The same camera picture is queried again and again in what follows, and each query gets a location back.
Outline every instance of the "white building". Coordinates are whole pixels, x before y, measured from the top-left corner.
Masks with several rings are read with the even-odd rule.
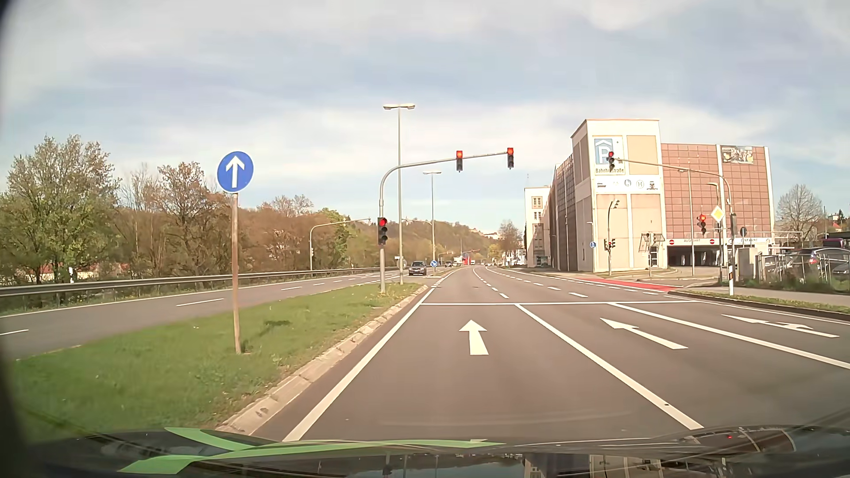
[[[549,186],[525,188],[525,257],[529,267],[552,265]]]

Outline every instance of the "white arrow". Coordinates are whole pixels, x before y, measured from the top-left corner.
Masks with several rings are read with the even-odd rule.
[[[829,337],[834,339],[835,337],[839,337],[838,335],[834,335],[832,333],[823,333],[818,332],[817,330],[812,330],[808,325],[803,324],[792,324],[789,322],[779,322],[779,323],[771,323],[768,321],[760,321],[758,319],[749,319],[747,317],[738,317],[738,316],[727,316],[726,314],[721,314],[722,316],[729,317],[730,319],[738,319],[739,321],[749,322],[751,324],[764,324],[764,325],[772,325],[774,327],[785,328],[788,330],[794,330],[802,333],[811,333],[812,335],[819,335],[821,337]]]
[[[233,172],[233,176],[231,177],[231,180],[230,180],[230,187],[233,188],[233,189],[236,189],[236,175],[238,174],[237,170],[239,168],[245,169],[245,163],[242,162],[242,160],[239,159],[239,157],[237,155],[233,155],[233,157],[230,158],[230,162],[228,162],[227,166],[224,167],[225,171],[231,171],[232,170],[232,172]]]
[[[658,344],[662,344],[665,347],[667,347],[668,349],[679,350],[679,349],[687,349],[688,348],[688,347],[685,347],[684,345],[677,344],[676,342],[671,342],[670,340],[662,339],[661,337],[655,337],[653,334],[646,333],[643,330],[638,330],[638,326],[628,325],[628,324],[624,324],[622,322],[610,321],[608,319],[602,319],[602,322],[605,322],[606,324],[610,325],[612,328],[626,329],[627,331],[629,331],[631,333],[635,333],[637,335],[640,335],[641,337],[652,340],[653,342],[656,342]]]
[[[487,332],[487,329],[481,327],[475,321],[467,322],[467,325],[461,327],[458,332],[469,332],[469,355],[471,356],[487,356],[487,347],[484,345],[484,340],[481,338],[482,332]]]

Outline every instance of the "priority road sign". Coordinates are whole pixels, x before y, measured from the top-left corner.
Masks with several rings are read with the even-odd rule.
[[[722,221],[725,215],[726,214],[723,213],[723,210],[720,209],[720,206],[715,206],[714,209],[711,210],[711,217],[717,222]]]
[[[221,189],[235,193],[245,189],[254,175],[254,161],[242,151],[233,151],[218,163],[216,179]]]

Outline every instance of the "yellow diamond sign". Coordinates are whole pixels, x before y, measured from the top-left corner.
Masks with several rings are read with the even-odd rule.
[[[723,220],[723,210],[720,209],[720,206],[715,206],[714,210],[711,211],[711,217],[714,218],[715,221],[720,222]]]

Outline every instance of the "billboard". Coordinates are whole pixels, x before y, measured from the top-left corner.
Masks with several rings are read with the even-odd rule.
[[[659,194],[660,174],[629,174],[618,178],[596,178],[597,194]]]
[[[752,164],[752,146],[720,146],[723,162]]]
[[[614,158],[622,159],[623,157],[623,137],[609,136],[604,138],[593,138],[593,154],[595,155],[595,174],[596,175],[613,175],[625,174],[626,165],[623,161],[614,162],[614,170],[608,170],[608,153],[614,152]]]

